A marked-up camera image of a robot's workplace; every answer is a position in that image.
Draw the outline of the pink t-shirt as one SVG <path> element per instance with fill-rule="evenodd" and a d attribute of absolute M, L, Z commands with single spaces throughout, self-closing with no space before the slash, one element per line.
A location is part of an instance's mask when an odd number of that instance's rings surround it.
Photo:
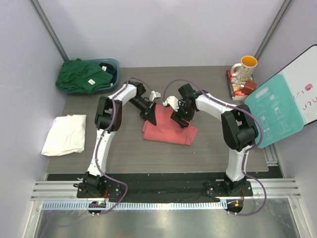
<path fill-rule="evenodd" d="M 155 108 L 157 124 L 153 125 L 148 120 L 144 123 L 143 139 L 180 145 L 192 145 L 198 129 L 194 126 L 181 128 L 170 116 L 174 110 L 162 105 Z"/>

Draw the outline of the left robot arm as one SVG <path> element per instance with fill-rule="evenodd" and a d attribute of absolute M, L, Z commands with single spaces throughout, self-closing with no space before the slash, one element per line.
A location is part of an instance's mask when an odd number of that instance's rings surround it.
<path fill-rule="evenodd" d="M 78 198 L 99 198 L 105 195 L 110 180 L 106 177 L 106 164 L 112 140 L 122 123 L 123 106 L 130 102 L 140 110 L 140 117 L 153 125 L 157 124 L 155 116 L 155 99 L 161 94 L 151 90 L 150 96 L 145 98 L 142 95 L 146 92 L 146 83 L 142 81 L 126 81 L 123 86 L 109 96 L 99 98 L 95 125 L 97 130 L 96 143 L 93 156 L 83 180 L 75 184 Z"/>

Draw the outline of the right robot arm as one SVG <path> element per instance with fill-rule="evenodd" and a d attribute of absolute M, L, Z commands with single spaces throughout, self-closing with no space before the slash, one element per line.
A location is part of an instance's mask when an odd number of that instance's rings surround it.
<path fill-rule="evenodd" d="M 167 97 L 163 105 L 171 107 L 171 119 L 181 128 L 189 126 L 196 112 L 202 111 L 221 121 L 223 139 L 229 148 L 228 166 L 224 174 L 223 188 L 226 194 L 241 193 L 246 185 L 246 163 L 249 151 L 259 132 L 247 105 L 228 104 L 205 90 L 194 90 L 187 83 L 178 89 L 181 99 Z"/>

